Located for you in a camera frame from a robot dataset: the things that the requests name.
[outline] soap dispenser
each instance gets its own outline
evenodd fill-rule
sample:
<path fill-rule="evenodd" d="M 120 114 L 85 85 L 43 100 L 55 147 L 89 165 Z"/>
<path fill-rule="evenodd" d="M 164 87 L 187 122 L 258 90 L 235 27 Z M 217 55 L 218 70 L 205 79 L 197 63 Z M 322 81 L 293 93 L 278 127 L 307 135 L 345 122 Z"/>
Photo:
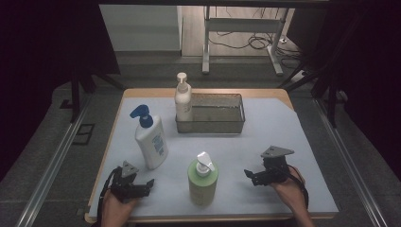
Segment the soap dispenser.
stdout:
<path fill-rule="evenodd" d="M 215 197 L 218 167 L 207 152 L 202 152 L 188 168 L 189 193 L 197 205 L 208 205 Z"/>
<path fill-rule="evenodd" d="M 139 105 L 130 116 L 132 118 L 140 117 L 135 132 L 135 140 L 141 148 L 147 168 L 155 169 L 168 155 L 162 118 L 159 115 L 152 117 L 147 105 Z"/>
<path fill-rule="evenodd" d="M 192 88 L 187 82 L 186 73 L 179 73 L 177 75 L 177 89 L 175 92 L 174 100 L 176 105 L 177 121 L 192 121 Z"/>

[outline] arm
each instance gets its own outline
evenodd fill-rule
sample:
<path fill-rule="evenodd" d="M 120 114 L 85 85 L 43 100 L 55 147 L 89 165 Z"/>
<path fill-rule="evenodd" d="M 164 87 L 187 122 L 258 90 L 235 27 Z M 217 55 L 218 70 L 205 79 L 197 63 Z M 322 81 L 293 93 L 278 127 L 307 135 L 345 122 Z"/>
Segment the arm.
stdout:
<path fill-rule="evenodd" d="M 295 167 L 290 166 L 289 172 L 301 182 L 305 182 Z M 274 188 L 281 201 L 292 211 L 299 227 L 315 227 L 307 211 L 304 195 L 293 180 L 288 178 L 283 183 L 271 183 L 270 186 Z"/>
<path fill-rule="evenodd" d="M 110 190 L 107 190 L 103 201 L 101 226 L 121 227 L 127 222 L 137 202 L 138 199 L 134 199 L 128 203 L 121 203 Z"/>

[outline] bottle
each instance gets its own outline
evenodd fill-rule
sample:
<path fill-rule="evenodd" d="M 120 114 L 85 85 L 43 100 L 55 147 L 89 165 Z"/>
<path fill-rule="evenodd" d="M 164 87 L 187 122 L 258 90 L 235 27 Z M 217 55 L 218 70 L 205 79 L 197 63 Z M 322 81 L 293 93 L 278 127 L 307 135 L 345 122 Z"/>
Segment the bottle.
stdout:
<path fill-rule="evenodd" d="M 168 148 L 163 131 L 162 118 L 149 115 L 147 105 L 139 105 L 130 114 L 132 118 L 140 116 L 136 128 L 135 140 L 142 150 L 147 168 L 157 168 L 167 157 Z"/>
<path fill-rule="evenodd" d="M 188 168 L 189 194 L 197 205 L 208 205 L 215 197 L 218 167 L 207 152 L 198 155 Z"/>
<path fill-rule="evenodd" d="M 192 88 L 191 85 L 186 83 L 186 79 L 186 73 L 179 73 L 177 75 L 177 81 L 179 83 L 174 97 L 177 121 L 192 121 L 193 119 L 191 103 Z"/>

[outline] blue pump head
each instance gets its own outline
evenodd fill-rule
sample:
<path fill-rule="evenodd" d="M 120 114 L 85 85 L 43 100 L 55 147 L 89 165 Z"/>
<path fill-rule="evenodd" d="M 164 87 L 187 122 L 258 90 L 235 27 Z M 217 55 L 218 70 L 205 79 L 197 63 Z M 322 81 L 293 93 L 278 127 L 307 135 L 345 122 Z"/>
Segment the blue pump head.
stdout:
<path fill-rule="evenodd" d="M 130 114 L 132 118 L 137 116 L 140 116 L 139 124 L 141 124 L 142 128 L 150 128 L 153 125 L 153 118 L 149 115 L 149 107 L 147 105 L 139 105 Z"/>

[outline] gray carpet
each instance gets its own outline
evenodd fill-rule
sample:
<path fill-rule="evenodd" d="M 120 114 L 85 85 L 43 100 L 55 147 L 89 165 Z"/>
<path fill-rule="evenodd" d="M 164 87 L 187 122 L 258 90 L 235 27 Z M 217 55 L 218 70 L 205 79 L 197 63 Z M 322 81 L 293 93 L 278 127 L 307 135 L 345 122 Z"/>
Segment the gray carpet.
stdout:
<path fill-rule="evenodd" d="M 272 88 L 284 78 L 272 73 L 268 64 L 217 63 L 208 76 L 201 74 L 198 63 L 120 65 L 122 76 L 113 76 L 127 87 L 175 87 L 178 72 L 186 72 L 196 88 Z M 53 182 L 34 226 L 89 226 L 83 213 L 92 193 L 96 174 L 113 126 L 122 91 L 95 77 L 97 89 L 92 95 L 82 124 L 95 124 L 87 146 L 72 146 Z M 314 151 L 327 185 L 340 209 L 332 219 L 318 219 L 318 226 L 374 226 L 354 188 L 348 173 L 321 120 L 318 108 L 309 96 L 311 84 L 290 94 L 306 137 Z M 70 98 L 69 84 L 56 89 L 53 104 L 17 163 L 0 183 L 0 223 L 14 226 L 30 194 L 42 176 L 52 154 L 69 126 L 70 110 L 59 109 Z M 401 184 L 379 153 L 349 120 L 339 105 L 338 130 L 349 148 L 362 178 L 374 194 L 388 226 L 401 226 Z M 227 226 L 282 226 L 286 223 L 238 222 Z M 156 226 L 161 224 L 138 224 Z M 162 226 L 189 226 L 163 224 Z M 221 226 L 221 223 L 208 223 Z"/>

